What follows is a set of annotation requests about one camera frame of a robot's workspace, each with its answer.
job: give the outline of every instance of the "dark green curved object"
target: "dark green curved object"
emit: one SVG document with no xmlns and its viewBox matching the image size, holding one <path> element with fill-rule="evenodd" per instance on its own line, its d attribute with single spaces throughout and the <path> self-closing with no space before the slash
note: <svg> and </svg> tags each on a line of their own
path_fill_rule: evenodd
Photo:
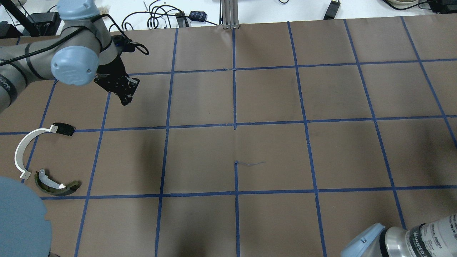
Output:
<svg viewBox="0 0 457 257">
<path fill-rule="evenodd" d="M 48 187 L 47 185 L 43 184 L 40 181 L 40 179 L 38 177 L 38 174 L 39 174 L 39 172 L 37 172 L 35 174 L 35 184 L 38 186 L 38 188 L 43 193 L 47 193 L 47 194 L 50 194 L 50 195 L 54 195 L 54 196 L 69 195 L 69 194 L 72 194 L 72 193 L 76 192 L 76 190 L 81 186 L 81 182 L 75 180 L 75 181 L 71 182 L 70 184 L 68 184 L 66 188 L 55 189 L 55 188 Z"/>
</svg>

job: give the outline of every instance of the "white curved handle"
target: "white curved handle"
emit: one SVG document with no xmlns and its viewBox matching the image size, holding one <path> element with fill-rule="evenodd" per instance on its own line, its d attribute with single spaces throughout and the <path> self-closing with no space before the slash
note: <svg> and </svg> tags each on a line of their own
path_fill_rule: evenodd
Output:
<svg viewBox="0 0 457 257">
<path fill-rule="evenodd" d="M 28 146 L 28 144 L 37 136 L 46 133 L 46 132 L 51 132 L 51 133 L 56 133 L 57 131 L 57 126 L 51 125 L 50 128 L 40 128 L 33 130 L 32 132 L 28 133 L 19 143 L 19 145 L 16 148 L 16 152 L 14 153 L 14 163 L 16 164 L 16 168 L 22 172 L 21 178 L 22 179 L 28 179 L 30 176 L 30 172 L 26 170 L 24 167 L 24 152 Z"/>
</svg>

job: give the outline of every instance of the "grid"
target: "grid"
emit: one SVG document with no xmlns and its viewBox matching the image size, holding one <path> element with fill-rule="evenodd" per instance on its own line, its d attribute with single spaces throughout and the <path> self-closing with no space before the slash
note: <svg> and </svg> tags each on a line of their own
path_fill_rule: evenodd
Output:
<svg viewBox="0 0 457 257">
<path fill-rule="evenodd" d="M 168 106 L 167 106 L 167 115 L 166 115 L 166 125 L 165 126 L 158 126 L 158 127 L 131 127 L 131 128 L 105 128 L 105 121 L 106 121 L 106 116 L 108 112 L 108 106 L 110 102 L 110 97 L 111 94 L 107 95 L 106 98 L 106 104 L 105 104 L 105 109 L 103 113 L 103 120 L 101 123 L 100 129 L 77 129 L 76 133 L 86 133 L 86 132 L 100 132 L 100 136 L 98 139 L 98 144 L 96 148 L 96 153 L 94 157 L 94 162 L 92 166 L 92 171 L 90 175 L 90 182 L 87 190 L 87 194 L 85 196 L 64 196 L 64 197 L 41 197 L 43 200 L 64 200 L 64 199 L 82 199 L 85 201 L 84 203 L 84 209 L 83 209 L 83 214 L 82 214 L 82 219 L 80 222 L 80 228 L 78 232 L 78 240 L 76 242 L 76 249 L 74 252 L 74 256 L 78 256 L 79 252 L 79 247 L 80 247 L 80 242 L 81 242 L 81 236 L 83 233 L 83 229 L 85 226 L 85 215 L 88 207 L 88 203 L 91 199 L 113 199 L 113 198 L 157 198 L 159 201 L 158 205 L 158 213 L 157 213 L 157 226 L 156 226 L 156 238 L 155 238 L 155 256 L 158 255 L 159 252 L 159 237 L 160 237 L 160 225 L 161 225 L 161 218 L 162 218 L 162 204 L 163 204 L 163 199 L 164 198 L 173 198 L 173 197 L 200 197 L 200 196 L 221 196 L 221 195 L 234 195 L 235 197 L 235 228 L 236 228 L 236 254 L 237 256 L 241 256 L 241 251 L 240 251 L 240 224 L 239 224 L 239 219 L 240 219 L 240 213 L 239 213 L 239 196 L 240 195 L 249 195 L 249 194 L 283 194 L 283 193 L 307 193 L 307 194 L 314 194 L 315 195 L 315 204 L 316 204 L 316 210 L 317 210 L 317 219 L 318 219 L 318 224 L 319 224 L 319 233 L 320 233 L 320 241 L 322 245 L 322 254 L 324 257 L 327 257 L 327 251 L 326 251 L 326 244 L 325 244 L 325 235 L 324 235 L 324 228 L 323 228 L 323 221 L 321 217 L 321 206 L 320 206 L 320 201 L 319 201 L 319 193 L 340 193 L 340 192 L 368 192 L 368 191 L 389 191 L 392 192 L 394 195 L 395 203 L 398 209 L 398 215 L 399 219 L 401 221 L 401 225 L 404 229 L 407 228 L 403 213 L 402 213 L 402 208 L 400 206 L 400 201 L 397 192 L 398 191 L 404 191 L 404 190 L 421 190 L 421 189 L 454 189 L 457 188 L 457 185 L 438 185 L 438 186 L 409 186 L 409 187 L 398 187 L 394 183 L 394 179 L 390 170 L 390 165 L 389 165 L 389 160 L 386 154 L 386 150 L 384 147 L 383 139 L 381 136 L 381 132 L 378 126 L 378 121 L 386 121 L 386 120 L 402 120 L 402 119 L 443 119 L 445 121 L 446 127 L 449 131 L 449 134 L 453 140 L 454 145 L 457 147 L 457 140 L 456 137 L 452 131 L 451 125 L 448 121 L 448 118 L 456 118 L 457 115 L 449 115 L 446 114 L 443 110 L 443 107 L 441 106 L 441 103 L 438 99 L 438 96 L 434 90 L 434 87 L 428 77 L 428 74 L 425 70 L 425 67 L 423 63 L 427 62 L 449 62 L 449 61 L 457 61 L 457 59 L 427 59 L 427 60 L 422 60 L 419 56 L 419 53 L 416 49 L 416 46 L 413 42 L 413 39 L 410 35 L 410 32 L 408 30 L 408 27 L 405 23 L 404 18 L 401 17 L 402 25 L 408 35 L 408 39 L 410 40 L 410 43 L 413 47 L 414 53 L 417 57 L 417 60 L 406 60 L 406 61 L 382 61 L 382 62 L 359 62 L 356 48 L 354 46 L 353 39 L 351 37 L 351 32 L 349 30 L 347 21 L 344 20 L 344 25 L 345 29 L 347 31 L 347 36 L 349 37 L 349 41 L 351 43 L 351 48 L 354 54 L 355 62 L 353 63 L 339 63 L 339 64 L 308 64 L 308 65 L 298 65 L 297 61 L 297 53 L 296 53 L 296 48 L 294 44 L 294 38 L 291 30 L 291 25 L 288 22 L 287 27 L 288 27 L 288 33 L 290 36 L 290 43 L 291 43 L 291 49 L 293 53 L 293 59 L 294 59 L 294 65 L 289 65 L 289 66 L 271 66 L 271 67 L 250 67 L 250 68 L 237 68 L 236 65 L 236 47 L 235 47 L 235 42 L 236 42 L 236 30 L 233 30 L 232 33 L 232 48 L 233 48 L 233 67 L 231 69 L 215 69 L 215 70 L 187 70 L 187 71 L 175 71 L 175 59 L 176 59 L 176 46 L 177 46 L 177 41 L 178 41 L 178 30 L 175 31 L 175 37 L 174 37 L 174 47 L 173 47 L 173 60 L 172 60 L 172 66 L 171 66 L 171 71 L 167 72 L 149 72 L 149 73 L 133 73 L 130 74 L 132 76 L 136 75 L 170 75 L 170 88 L 169 88 L 169 95 L 168 95 Z M 375 111 L 373 109 L 373 105 L 370 99 L 370 94 L 368 92 L 367 85 L 365 83 L 365 78 L 364 74 L 362 72 L 362 66 L 364 65 L 372 65 L 372 64 L 404 64 L 404 63 L 418 63 L 422 69 L 422 72 L 426 78 L 427 84 L 430 87 L 430 91 L 433 94 L 433 97 L 438 105 L 438 108 L 440 110 L 441 115 L 434 115 L 434 116 L 415 116 L 415 117 L 377 117 L 375 115 Z M 309 120 L 307 119 L 306 116 L 306 110 L 305 110 L 305 105 L 304 105 L 304 100 L 303 100 L 303 94 L 302 94 L 302 84 L 301 84 L 301 79 L 300 79 L 300 73 L 299 73 L 299 68 L 305 68 L 305 67 L 324 67 L 324 66 L 356 66 L 358 69 L 358 72 L 360 74 L 360 79 L 363 84 L 363 89 L 368 101 L 369 109 L 371 112 L 371 118 L 344 118 L 344 119 L 314 119 L 314 120 Z M 300 96 L 300 107 L 302 111 L 302 120 L 291 120 L 291 121 L 277 121 L 277 122 L 237 122 L 237 85 L 236 85 L 236 74 L 237 71 L 239 70 L 268 70 L 268 69 L 287 69 L 287 68 L 294 68 L 296 72 L 296 77 L 297 77 L 297 84 L 298 84 L 298 92 Z M 190 125 L 170 125 L 170 110 L 171 110 L 171 99 L 173 95 L 173 79 L 175 74 L 182 74 L 182 73 L 200 73 L 200 72 L 222 72 L 222 71 L 227 71 L 227 70 L 232 70 L 233 73 L 233 123 L 215 123 L 215 124 L 190 124 Z M 57 81 L 54 82 L 53 87 L 51 89 L 51 92 L 49 94 L 49 98 L 46 104 L 46 107 L 43 112 L 43 116 L 40 122 L 40 127 L 43 126 L 44 119 L 46 117 L 47 111 L 49 104 L 51 102 L 53 92 L 55 89 Z M 318 183 L 316 180 L 316 174 L 314 171 L 314 159 L 313 159 L 313 148 L 312 144 L 310 141 L 310 133 L 309 133 L 309 128 L 308 125 L 310 123 L 337 123 L 337 122 L 357 122 L 357 121 L 371 121 L 374 124 L 374 127 L 376 129 L 376 134 L 377 138 L 379 141 L 379 145 L 381 147 L 382 155 L 384 158 L 385 166 L 387 169 L 388 177 L 390 180 L 390 187 L 368 187 L 368 188 L 326 188 L 326 189 L 319 189 Z M 234 190 L 233 191 L 223 191 L 223 192 L 208 192 L 208 193 L 164 193 L 164 183 L 165 183 L 165 176 L 166 176 L 166 160 L 167 160 L 167 150 L 168 150 L 168 142 L 169 142 L 169 133 L 170 130 L 173 129 L 185 129 L 185 128 L 204 128 L 204 127 L 233 127 L 234 129 L 237 129 L 238 126 L 255 126 L 255 125 L 268 125 L 268 124 L 303 124 L 304 125 L 304 131 L 305 131 L 305 137 L 306 137 L 306 144 L 307 144 L 307 149 L 308 149 L 308 155 L 309 155 L 309 163 L 311 166 L 311 174 L 312 174 L 312 182 L 313 182 L 313 189 L 294 189 L 294 190 L 258 190 L 258 191 L 240 191 L 239 190 L 239 179 L 238 179 L 238 166 L 239 163 L 236 161 L 234 163 Z M 96 166 L 97 166 L 97 161 L 98 161 L 98 155 L 100 152 L 100 146 L 103 138 L 103 134 L 106 131 L 122 131 L 122 130 L 165 130 L 165 147 L 164 147 L 164 155 L 163 155 L 163 165 L 162 165 L 162 174 L 161 174 L 161 181 L 160 181 L 160 193 L 159 194 L 135 194 L 135 195 L 92 195 L 91 194 L 91 188 L 92 188 L 92 182 L 94 178 L 94 174 L 96 171 Z M 19 131 L 19 132 L 2 132 L 0 135 L 18 135 L 18 134 L 27 134 L 27 131 Z M 32 157 L 37 145 L 38 138 L 35 139 L 33 142 L 32 150 L 30 157 L 27 161 L 27 168 L 29 167 Z"/>
</svg>

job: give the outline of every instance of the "gray robot arm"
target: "gray robot arm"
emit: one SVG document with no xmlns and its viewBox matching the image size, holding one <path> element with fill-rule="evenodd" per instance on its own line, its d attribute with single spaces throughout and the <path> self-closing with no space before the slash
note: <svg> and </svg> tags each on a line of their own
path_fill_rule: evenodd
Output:
<svg viewBox="0 0 457 257">
<path fill-rule="evenodd" d="M 57 8 L 65 21 L 60 38 L 0 48 L 0 112 L 34 81 L 82 86 L 96 75 L 97 84 L 127 105 L 139 83 L 120 59 L 131 40 L 116 36 L 113 42 L 93 0 L 60 0 Z"/>
</svg>

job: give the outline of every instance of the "light blue joint cap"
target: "light blue joint cap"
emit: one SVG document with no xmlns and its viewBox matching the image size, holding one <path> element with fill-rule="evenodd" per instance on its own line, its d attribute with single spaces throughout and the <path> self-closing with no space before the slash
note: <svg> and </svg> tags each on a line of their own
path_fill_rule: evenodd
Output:
<svg viewBox="0 0 457 257">
<path fill-rule="evenodd" d="M 344 250 L 341 257 L 360 257 L 367 250 L 376 237 L 384 230 L 384 226 L 376 223 L 354 238 Z"/>
<path fill-rule="evenodd" d="M 93 81 L 98 64 L 99 59 L 94 51 L 83 46 L 69 46 L 53 56 L 51 72 L 65 84 L 83 86 Z"/>
<path fill-rule="evenodd" d="M 60 0 L 57 11 L 64 21 L 88 19 L 100 15 L 93 0 Z"/>
<path fill-rule="evenodd" d="M 0 196 L 0 256 L 48 257 L 51 222 L 40 197 L 7 177 L 0 177 Z"/>
</svg>

